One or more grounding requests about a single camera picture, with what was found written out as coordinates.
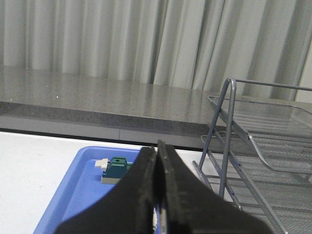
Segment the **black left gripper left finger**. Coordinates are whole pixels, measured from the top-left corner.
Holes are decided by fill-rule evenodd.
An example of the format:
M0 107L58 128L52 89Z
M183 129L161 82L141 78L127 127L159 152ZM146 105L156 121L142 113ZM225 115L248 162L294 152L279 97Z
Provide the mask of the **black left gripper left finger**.
M152 234L156 152L143 147L125 176L94 205L61 223L57 234Z

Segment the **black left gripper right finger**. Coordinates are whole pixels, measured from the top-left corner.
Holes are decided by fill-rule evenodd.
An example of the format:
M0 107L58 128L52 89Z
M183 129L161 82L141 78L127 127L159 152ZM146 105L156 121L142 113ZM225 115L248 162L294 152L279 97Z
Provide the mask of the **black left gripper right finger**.
M240 211L206 187L172 145L157 143L157 195L170 234L270 234L260 219Z

